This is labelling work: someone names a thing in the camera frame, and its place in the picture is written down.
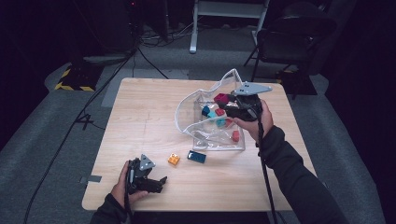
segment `hand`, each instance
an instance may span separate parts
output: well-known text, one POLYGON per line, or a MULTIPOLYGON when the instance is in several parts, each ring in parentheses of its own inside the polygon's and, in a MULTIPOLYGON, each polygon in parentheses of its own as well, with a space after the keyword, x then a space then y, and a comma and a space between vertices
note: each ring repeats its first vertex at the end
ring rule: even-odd
MULTIPOLYGON (((244 121, 239 118, 234 118, 233 122, 237 124, 242 129, 245 129, 250 133, 250 136, 259 143, 259 122, 255 121, 244 121)), ((261 139, 264 138, 265 135, 271 130, 274 126, 274 121, 272 118, 272 113, 268 108, 267 103, 262 100, 262 127, 264 128, 264 134, 261 136, 261 139)))
MULTIPOLYGON (((124 204, 124 196, 125 196, 125 178, 126 174, 128 173, 128 164, 129 162, 125 162, 124 166, 122 167, 122 171, 119 177, 119 182, 113 187, 111 190, 111 194, 116 199, 116 201, 125 208, 124 204)), ((147 191, 138 191, 134 194, 128 195, 129 196, 129 204, 133 204, 136 201, 146 197, 149 193, 147 191)))

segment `person's left hand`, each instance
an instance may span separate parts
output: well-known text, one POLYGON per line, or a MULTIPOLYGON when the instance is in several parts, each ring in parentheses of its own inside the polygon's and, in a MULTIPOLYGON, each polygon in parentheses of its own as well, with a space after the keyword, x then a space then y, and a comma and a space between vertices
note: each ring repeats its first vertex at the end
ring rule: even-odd
MULTIPOLYGON (((126 161, 124 166, 122 167, 122 171, 119 177, 119 182, 113 187, 111 190, 111 194, 116 199, 116 201, 125 208, 124 204, 124 195, 125 195, 125 179, 126 174, 128 173, 128 164, 129 162, 126 161)), ((129 196, 129 204, 132 205, 136 201, 146 197, 149 193, 147 191, 138 191, 134 194, 128 195, 129 196)))

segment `black sleeve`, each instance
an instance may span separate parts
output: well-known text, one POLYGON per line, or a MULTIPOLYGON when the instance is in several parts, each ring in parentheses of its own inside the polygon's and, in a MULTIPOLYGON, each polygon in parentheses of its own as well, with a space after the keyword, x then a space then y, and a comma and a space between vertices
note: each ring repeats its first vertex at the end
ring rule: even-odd
POLYGON ((285 141, 280 128, 274 126, 264 137, 260 155, 274 170, 282 193, 301 223, 348 223, 330 192, 285 141))
POLYGON ((91 224, 120 224, 125 222, 127 212, 121 205, 114 199, 113 195, 107 194, 105 202, 93 214, 91 224))

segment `transparent bag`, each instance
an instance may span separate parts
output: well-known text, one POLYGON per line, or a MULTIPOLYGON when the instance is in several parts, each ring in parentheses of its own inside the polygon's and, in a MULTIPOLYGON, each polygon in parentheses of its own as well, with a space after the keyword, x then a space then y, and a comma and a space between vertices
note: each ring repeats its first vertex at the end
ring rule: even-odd
POLYGON ((245 150, 242 129, 225 113, 221 115, 214 100, 219 94, 229 94, 241 85, 238 72, 232 69, 210 90, 199 89, 180 102, 175 123, 179 131, 193 138, 193 150, 245 150))

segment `black chair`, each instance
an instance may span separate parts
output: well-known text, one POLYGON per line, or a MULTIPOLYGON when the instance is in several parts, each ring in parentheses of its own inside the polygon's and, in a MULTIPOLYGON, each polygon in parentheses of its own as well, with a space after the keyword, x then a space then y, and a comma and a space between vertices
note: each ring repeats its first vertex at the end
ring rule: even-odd
POLYGON ((286 67, 278 73, 281 75, 289 66, 295 65, 298 70, 294 85, 293 99, 298 93, 312 62, 318 45, 335 30, 337 24, 319 7, 307 2, 298 2, 287 6, 282 16, 257 33, 257 46, 247 58, 256 59, 251 82, 254 81, 259 61, 280 63, 286 67))

